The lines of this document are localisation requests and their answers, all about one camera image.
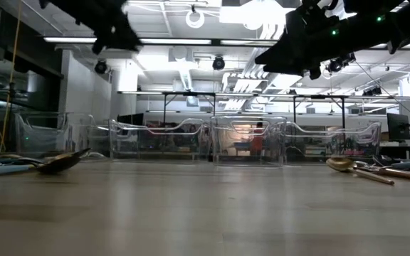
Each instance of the ceiling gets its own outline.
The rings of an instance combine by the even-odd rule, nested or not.
[[[219,11],[221,0],[208,0],[207,7],[197,5],[197,9],[207,12],[205,22],[200,28],[191,28],[186,24],[189,6],[170,6],[167,4],[130,4],[128,11],[131,26],[140,37],[158,38],[260,38],[262,28],[247,29],[241,23],[220,23]],[[0,6],[9,13],[16,14],[17,1],[0,0]],[[38,0],[23,0],[22,21],[36,29],[44,36],[93,36],[93,32],[85,26],[77,26],[75,20],[53,5],[40,9]],[[113,69],[119,69],[132,58],[139,66],[139,84],[156,89],[157,85],[172,84],[179,80],[178,70],[164,65],[169,55],[169,46],[145,46],[139,55],[131,55],[121,50],[106,50],[100,56],[90,51],[90,46],[67,46],[73,50],[76,58],[93,67],[98,58],[107,58]],[[192,80],[222,81],[226,72],[241,73],[247,65],[252,64],[254,48],[238,47],[191,47],[196,68],[190,70]],[[215,55],[222,55],[226,61],[226,69],[214,71],[211,67]],[[362,50],[356,53],[357,61],[331,78],[324,75],[317,80],[308,77],[299,82],[299,91],[309,94],[330,92],[335,94],[351,92],[355,87],[365,85],[373,79],[380,80],[390,93],[397,93],[398,80],[410,71],[410,51],[399,51],[390,55],[386,50]]]

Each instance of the transparent container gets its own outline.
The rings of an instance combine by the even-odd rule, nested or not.
[[[91,148],[88,159],[110,158],[109,122],[88,127],[88,146]]]
[[[77,113],[20,112],[16,114],[16,153],[44,158],[90,147],[93,116]]]
[[[371,159],[379,153],[381,123],[356,129],[307,130],[287,122],[284,137],[286,164],[323,163],[338,156],[353,160]]]
[[[110,121],[112,159],[195,163],[206,153],[202,119],[186,119],[175,127],[147,127]]]
[[[211,118],[213,162],[222,166],[283,165],[284,117],[222,116]]]

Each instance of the person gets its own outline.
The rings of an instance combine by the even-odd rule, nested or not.
[[[263,123],[258,122],[256,128],[253,131],[254,135],[253,141],[250,145],[250,153],[251,156],[260,156],[262,154],[263,148]]]

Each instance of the metal spoon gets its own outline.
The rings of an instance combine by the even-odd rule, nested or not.
[[[364,167],[358,167],[358,165],[354,163],[353,160],[351,159],[340,158],[340,157],[331,158],[327,160],[327,165],[336,171],[352,172],[354,174],[357,174],[358,176],[361,176],[363,178],[368,178],[373,181],[378,181],[378,182],[389,184],[389,185],[395,184],[393,180],[384,178],[376,174],[372,174],[368,172],[369,169],[366,169]]]

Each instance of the table surface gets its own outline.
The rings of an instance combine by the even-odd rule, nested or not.
[[[128,162],[0,176],[0,255],[410,255],[410,181]]]

